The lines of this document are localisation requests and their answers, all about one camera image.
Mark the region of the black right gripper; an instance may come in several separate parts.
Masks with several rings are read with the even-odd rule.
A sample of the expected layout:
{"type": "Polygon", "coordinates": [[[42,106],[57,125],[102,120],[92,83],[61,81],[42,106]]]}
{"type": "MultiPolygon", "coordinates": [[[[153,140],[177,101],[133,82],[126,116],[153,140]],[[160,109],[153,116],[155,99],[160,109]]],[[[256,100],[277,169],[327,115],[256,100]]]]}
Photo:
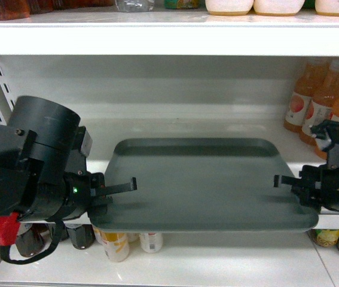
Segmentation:
{"type": "Polygon", "coordinates": [[[321,210],[339,212],[339,167],[329,169],[326,165],[319,167],[304,166],[300,178],[275,175],[273,186],[290,185],[291,191],[300,200],[301,205],[321,210]]]}

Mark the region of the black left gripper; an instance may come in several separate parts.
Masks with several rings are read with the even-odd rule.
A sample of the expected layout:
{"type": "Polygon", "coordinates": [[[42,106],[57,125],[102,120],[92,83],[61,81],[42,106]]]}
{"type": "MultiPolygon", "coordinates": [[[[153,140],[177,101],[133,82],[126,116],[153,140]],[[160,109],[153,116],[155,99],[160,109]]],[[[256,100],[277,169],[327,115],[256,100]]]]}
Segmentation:
{"type": "Polygon", "coordinates": [[[82,175],[66,172],[63,181],[57,186],[60,193],[50,203],[38,203],[42,214],[37,221],[58,222],[80,218],[97,199],[108,203],[107,196],[137,190],[137,180],[106,186],[103,173],[87,172],[82,175]]]}

